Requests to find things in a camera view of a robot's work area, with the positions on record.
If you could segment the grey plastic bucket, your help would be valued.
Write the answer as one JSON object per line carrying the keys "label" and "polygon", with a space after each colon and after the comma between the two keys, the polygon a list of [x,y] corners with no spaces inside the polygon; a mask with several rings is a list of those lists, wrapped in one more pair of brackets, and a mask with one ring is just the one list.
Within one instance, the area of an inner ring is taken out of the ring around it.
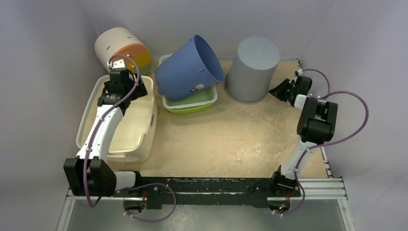
{"label": "grey plastic bucket", "polygon": [[269,91],[281,59],[277,45],[264,37],[253,36],[240,42],[225,78],[227,94],[240,103],[257,103]]}

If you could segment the white perforated basket tray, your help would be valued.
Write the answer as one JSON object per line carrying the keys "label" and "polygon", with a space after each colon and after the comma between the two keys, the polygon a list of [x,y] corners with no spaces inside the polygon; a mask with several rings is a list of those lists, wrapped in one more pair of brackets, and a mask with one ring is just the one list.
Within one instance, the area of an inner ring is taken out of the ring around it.
{"label": "white perforated basket tray", "polygon": [[206,106],[211,107],[218,99],[216,85],[206,88],[205,90],[200,90],[198,93],[194,93],[182,100],[171,100],[161,93],[160,95],[162,97],[163,106],[170,112],[183,110],[197,111]]}

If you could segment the green plastic tray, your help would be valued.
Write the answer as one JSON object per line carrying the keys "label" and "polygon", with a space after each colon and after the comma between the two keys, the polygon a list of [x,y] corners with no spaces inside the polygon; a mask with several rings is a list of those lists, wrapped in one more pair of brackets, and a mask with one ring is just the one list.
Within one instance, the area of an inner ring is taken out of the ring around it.
{"label": "green plastic tray", "polygon": [[168,112],[175,115],[185,115],[209,109],[217,99],[217,96],[209,95],[191,96],[183,100],[174,101],[163,96],[162,102]]}

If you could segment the blue plastic bucket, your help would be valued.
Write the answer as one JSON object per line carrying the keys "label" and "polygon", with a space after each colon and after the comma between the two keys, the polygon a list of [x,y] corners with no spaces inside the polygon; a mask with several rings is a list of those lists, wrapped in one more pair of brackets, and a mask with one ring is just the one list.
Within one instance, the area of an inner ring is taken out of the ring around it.
{"label": "blue plastic bucket", "polygon": [[187,98],[224,81],[220,61],[199,35],[162,61],[154,73],[158,93],[171,100]]}

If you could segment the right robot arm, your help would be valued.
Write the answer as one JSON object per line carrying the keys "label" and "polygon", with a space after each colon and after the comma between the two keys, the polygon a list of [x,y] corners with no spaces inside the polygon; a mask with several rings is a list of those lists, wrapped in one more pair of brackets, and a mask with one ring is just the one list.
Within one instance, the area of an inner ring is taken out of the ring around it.
{"label": "right robot arm", "polygon": [[334,136],[338,104],[309,96],[311,86],[311,78],[297,76],[269,90],[278,100],[301,110],[296,128],[298,142],[289,159],[274,172],[270,183],[271,192],[277,196],[297,187],[296,177],[311,157],[311,148],[329,142]]}

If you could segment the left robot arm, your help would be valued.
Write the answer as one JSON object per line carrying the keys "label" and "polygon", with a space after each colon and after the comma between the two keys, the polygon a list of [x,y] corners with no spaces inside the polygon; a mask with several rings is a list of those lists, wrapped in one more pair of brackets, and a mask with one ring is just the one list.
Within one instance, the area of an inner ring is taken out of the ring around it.
{"label": "left robot arm", "polygon": [[130,103],[147,95],[138,72],[114,68],[109,73],[101,96],[97,99],[97,115],[85,144],[74,158],[64,162],[64,172],[75,196],[110,197],[120,189],[132,197],[143,192],[136,172],[113,172],[107,165],[109,148],[116,128]]}

